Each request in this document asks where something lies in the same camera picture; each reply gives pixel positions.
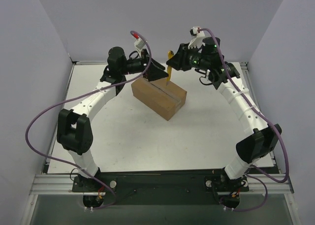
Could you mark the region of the yellow utility knife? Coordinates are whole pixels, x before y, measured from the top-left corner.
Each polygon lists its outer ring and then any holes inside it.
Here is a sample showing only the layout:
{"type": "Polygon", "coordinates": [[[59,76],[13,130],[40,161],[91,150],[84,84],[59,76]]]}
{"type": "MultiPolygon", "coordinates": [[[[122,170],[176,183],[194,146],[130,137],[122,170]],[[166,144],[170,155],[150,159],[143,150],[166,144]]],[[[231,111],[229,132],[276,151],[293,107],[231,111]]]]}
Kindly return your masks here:
{"type": "MultiPolygon", "coordinates": [[[[168,51],[168,59],[171,59],[174,56],[174,52],[172,50],[168,51]]],[[[167,73],[168,73],[168,77],[166,78],[166,85],[169,84],[170,79],[171,79],[171,74],[172,74],[172,67],[171,66],[167,66],[167,73]]]]}

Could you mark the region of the brown cardboard express box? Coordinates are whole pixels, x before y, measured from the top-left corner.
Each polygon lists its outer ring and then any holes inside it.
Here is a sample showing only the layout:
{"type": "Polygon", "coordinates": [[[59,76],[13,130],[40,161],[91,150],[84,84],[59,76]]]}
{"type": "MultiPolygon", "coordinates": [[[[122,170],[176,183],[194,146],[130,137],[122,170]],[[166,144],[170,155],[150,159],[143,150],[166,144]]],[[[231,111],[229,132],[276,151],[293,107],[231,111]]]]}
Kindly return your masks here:
{"type": "Polygon", "coordinates": [[[185,104],[187,91],[166,78],[149,82],[139,78],[131,84],[133,96],[155,111],[165,120],[170,120],[185,104]]]}

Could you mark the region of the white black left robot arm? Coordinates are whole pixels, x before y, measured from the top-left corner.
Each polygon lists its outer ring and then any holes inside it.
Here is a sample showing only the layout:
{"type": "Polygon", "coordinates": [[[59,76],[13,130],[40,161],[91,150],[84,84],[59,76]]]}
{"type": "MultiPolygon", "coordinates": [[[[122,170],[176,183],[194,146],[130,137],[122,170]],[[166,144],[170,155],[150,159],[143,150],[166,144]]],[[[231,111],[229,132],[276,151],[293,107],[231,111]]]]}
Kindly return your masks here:
{"type": "Polygon", "coordinates": [[[79,174],[84,177],[83,185],[92,192],[99,189],[101,179],[96,176],[100,170],[90,150],[94,139],[91,122],[105,104],[122,91],[126,76],[137,73],[148,81],[168,77],[166,68],[150,59],[146,49],[140,52],[139,58],[127,59],[123,48],[111,48],[107,66],[95,88],[96,92],[71,109],[59,112],[57,142],[69,152],[79,174]]]}

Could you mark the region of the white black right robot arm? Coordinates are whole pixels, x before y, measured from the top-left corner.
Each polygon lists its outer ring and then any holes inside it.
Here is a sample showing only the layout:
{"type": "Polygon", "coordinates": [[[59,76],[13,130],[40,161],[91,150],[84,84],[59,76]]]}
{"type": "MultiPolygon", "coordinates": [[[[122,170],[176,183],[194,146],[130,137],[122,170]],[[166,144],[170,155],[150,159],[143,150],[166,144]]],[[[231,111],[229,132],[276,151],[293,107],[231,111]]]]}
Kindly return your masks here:
{"type": "Polygon", "coordinates": [[[239,72],[219,55],[219,46],[220,39],[212,37],[204,38],[200,48],[189,48],[187,43],[182,43],[166,64],[175,70],[199,70],[234,111],[246,138],[236,144],[236,156],[224,171],[230,180],[236,180],[244,176],[260,158],[274,150],[278,142],[274,131],[281,133],[282,130],[279,125],[271,126],[258,115],[259,109],[239,72]]]}

